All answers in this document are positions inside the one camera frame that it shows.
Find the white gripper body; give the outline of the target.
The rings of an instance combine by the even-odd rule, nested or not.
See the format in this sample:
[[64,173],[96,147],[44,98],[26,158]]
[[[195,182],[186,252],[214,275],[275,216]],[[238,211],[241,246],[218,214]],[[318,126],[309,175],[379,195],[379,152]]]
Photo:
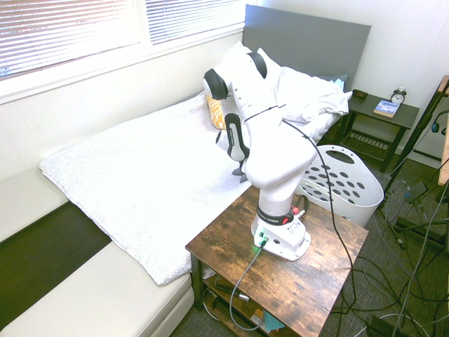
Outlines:
[[216,143],[216,145],[217,145],[220,149],[224,150],[225,152],[228,151],[228,148],[229,148],[229,140],[228,140],[228,137],[227,137],[227,132],[226,132],[225,130],[221,130],[221,131],[217,134],[217,137],[216,137],[216,139],[215,139],[215,143]]

